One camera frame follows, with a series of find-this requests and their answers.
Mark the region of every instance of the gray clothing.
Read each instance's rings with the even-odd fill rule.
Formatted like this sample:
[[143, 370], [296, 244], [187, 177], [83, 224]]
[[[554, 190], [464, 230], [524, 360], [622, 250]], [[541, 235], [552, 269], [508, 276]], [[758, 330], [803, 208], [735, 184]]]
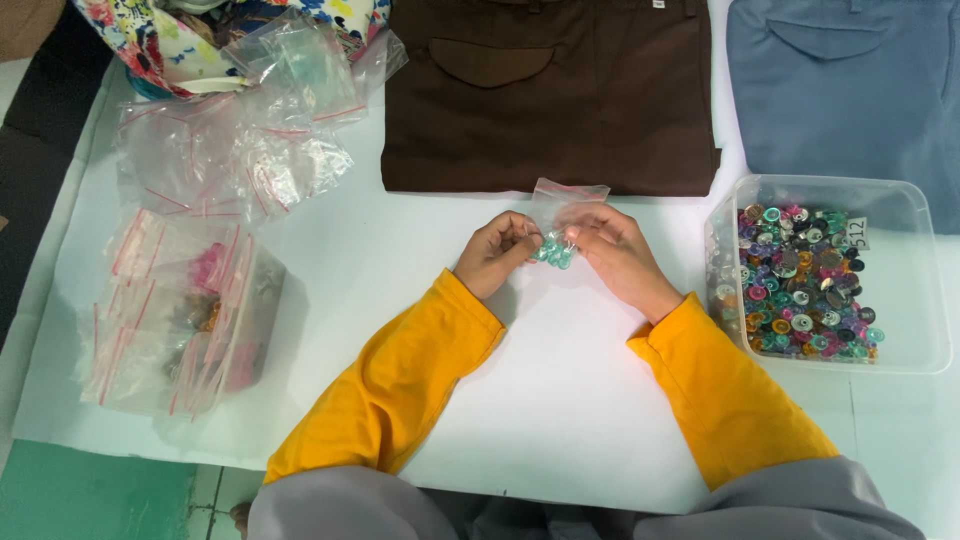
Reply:
[[260, 489], [249, 540], [923, 539], [890, 512], [863, 466], [808, 459], [732, 480], [686, 515], [421, 490], [363, 467], [292, 475]]
[[[958, 0], [733, 0], [727, 54], [750, 170], [907, 181], [936, 232], [960, 233], [958, 40]], [[889, 210], [877, 225], [896, 229]]]

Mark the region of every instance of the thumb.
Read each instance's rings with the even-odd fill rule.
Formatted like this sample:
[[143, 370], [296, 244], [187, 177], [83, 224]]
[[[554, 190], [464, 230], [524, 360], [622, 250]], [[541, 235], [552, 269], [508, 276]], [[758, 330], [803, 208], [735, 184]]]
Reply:
[[506, 267], [507, 272], [513, 272], [524, 260], [530, 258], [542, 243], [543, 236], [539, 234], [524, 236], [514, 247], [507, 250], [507, 253], [500, 256], [500, 263]]
[[573, 242], [573, 245], [583, 249], [587, 253], [596, 255], [601, 260], [610, 259], [617, 253], [617, 247], [601, 237], [595, 229], [580, 229], [571, 226], [566, 229], [564, 234], [566, 239]]

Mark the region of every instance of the person's right hand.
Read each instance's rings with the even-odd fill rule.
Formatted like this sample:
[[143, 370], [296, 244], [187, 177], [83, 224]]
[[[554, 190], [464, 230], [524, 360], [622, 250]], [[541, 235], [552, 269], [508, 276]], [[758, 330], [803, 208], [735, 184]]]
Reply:
[[684, 301], [663, 275], [636, 220], [608, 205], [572, 205], [565, 231], [603, 283], [656, 325]]

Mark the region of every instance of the yellow sleeve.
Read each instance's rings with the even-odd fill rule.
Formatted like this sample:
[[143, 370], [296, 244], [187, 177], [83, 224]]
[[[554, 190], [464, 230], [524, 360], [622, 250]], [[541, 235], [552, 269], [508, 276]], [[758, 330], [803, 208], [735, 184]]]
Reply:
[[653, 369], [711, 491], [773, 465], [839, 455], [783, 389], [717, 328], [694, 293], [627, 346]]
[[395, 474], [433, 429], [457, 380], [487, 359], [503, 332], [445, 269], [328, 386], [270, 457], [264, 483], [340, 465]]

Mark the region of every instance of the person's left hand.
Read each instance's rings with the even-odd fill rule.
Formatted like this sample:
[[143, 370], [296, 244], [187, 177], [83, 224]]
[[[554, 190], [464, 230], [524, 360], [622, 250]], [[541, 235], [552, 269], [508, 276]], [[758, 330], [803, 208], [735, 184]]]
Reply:
[[527, 216], [505, 211], [470, 237], [453, 275], [479, 300], [500, 288], [524, 260], [543, 243], [537, 233], [527, 234]]

